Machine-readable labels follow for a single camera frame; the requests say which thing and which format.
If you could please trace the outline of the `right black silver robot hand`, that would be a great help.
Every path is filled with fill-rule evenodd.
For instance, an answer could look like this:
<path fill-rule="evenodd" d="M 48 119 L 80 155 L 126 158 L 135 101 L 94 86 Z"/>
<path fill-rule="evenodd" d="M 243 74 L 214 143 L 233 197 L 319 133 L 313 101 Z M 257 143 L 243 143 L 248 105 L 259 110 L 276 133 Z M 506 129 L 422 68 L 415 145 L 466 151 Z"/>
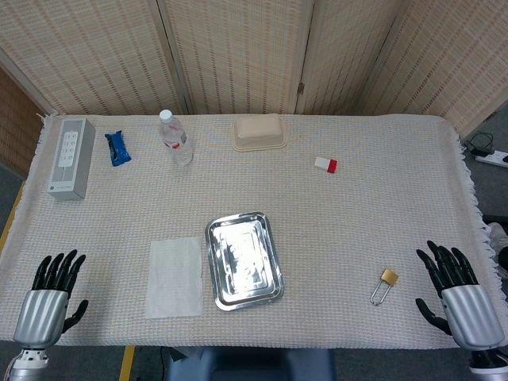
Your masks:
<path fill-rule="evenodd" d="M 415 300 L 422 317 L 472 352 L 495 349 L 506 339 L 493 303 L 479 284 L 468 258 L 458 249 L 428 241 L 432 255 L 416 251 L 425 265 L 445 316 L 438 317 L 421 298 Z"/>

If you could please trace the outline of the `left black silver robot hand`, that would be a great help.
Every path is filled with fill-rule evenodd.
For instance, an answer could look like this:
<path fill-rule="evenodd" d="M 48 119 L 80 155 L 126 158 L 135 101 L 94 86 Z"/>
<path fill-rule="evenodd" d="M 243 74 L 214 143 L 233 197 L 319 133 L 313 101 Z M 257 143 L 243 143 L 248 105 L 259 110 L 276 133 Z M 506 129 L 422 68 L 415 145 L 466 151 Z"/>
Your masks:
<path fill-rule="evenodd" d="M 79 255 L 73 249 L 67 254 L 46 256 L 40 262 L 33 284 L 25 295 L 13 335 L 13 340 L 23 349 L 47 349 L 81 321 L 88 300 L 82 300 L 70 317 L 67 308 L 85 260 L 85 255 Z"/>

